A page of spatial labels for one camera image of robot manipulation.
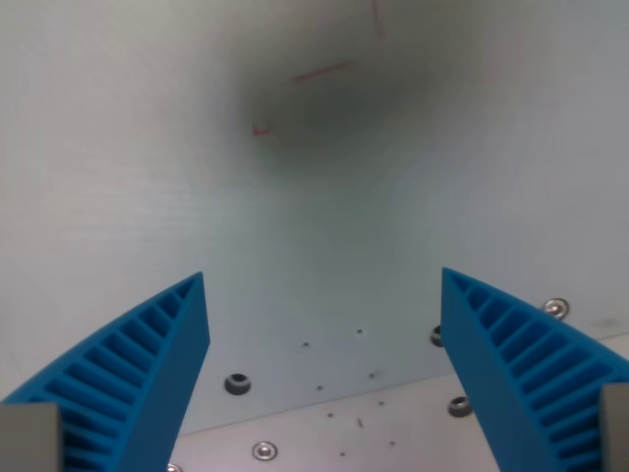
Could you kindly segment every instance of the gray block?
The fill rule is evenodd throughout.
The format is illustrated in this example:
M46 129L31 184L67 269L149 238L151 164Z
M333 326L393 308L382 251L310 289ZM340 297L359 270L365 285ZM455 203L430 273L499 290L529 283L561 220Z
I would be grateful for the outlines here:
M600 390L599 430L602 470L629 470L629 383L607 383Z
M0 403L2 470L62 472L63 434L55 403Z

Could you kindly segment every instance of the small hole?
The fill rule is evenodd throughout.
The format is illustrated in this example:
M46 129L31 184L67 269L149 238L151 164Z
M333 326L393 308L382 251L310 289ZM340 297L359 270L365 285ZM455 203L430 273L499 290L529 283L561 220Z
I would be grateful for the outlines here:
M430 342L436 347L443 347L441 342L441 324L438 324L430 333Z
M232 374L225 379L225 390L232 395L244 395L252 389L252 381L244 374Z

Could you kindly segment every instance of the metal screw head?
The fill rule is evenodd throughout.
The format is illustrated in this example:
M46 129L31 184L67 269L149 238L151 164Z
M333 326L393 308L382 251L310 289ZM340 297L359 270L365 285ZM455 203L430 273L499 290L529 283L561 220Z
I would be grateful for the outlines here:
M463 418L473 411L467 396L457 396L448 405L448 413L455 418Z
M277 446L272 442L258 442L252 448L252 456L257 460L273 460L277 456Z
M542 305L542 310L561 321L570 313L570 304L563 298L551 298Z

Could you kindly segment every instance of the red mark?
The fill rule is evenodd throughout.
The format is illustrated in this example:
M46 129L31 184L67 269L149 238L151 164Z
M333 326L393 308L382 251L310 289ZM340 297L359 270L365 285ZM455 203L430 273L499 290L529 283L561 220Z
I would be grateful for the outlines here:
M356 66L357 64L358 63L354 61L339 62L338 64L332 64L331 66L323 67L321 69L316 69L315 71L308 72L307 74L294 77L291 80L294 83L305 82L305 81L309 81L310 79L315 79L325 74L329 74L331 72L336 72L341 69L346 69L348 67Z
M372 0L373 22L378 39L384 39L384 24L380 15L380 0Z

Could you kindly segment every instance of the screw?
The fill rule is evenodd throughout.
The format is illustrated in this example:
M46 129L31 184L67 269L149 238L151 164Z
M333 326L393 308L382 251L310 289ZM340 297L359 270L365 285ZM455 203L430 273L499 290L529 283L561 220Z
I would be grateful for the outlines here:
M542 310L561 321L570 313L570 304L563 298L551 298L542 305Z
M252 448L252 456L257 460L273 460L277 456L277 446L272 442L258 442Z
M473 411L467 396L457 396L448 405L448 413L455 418L463 418Z

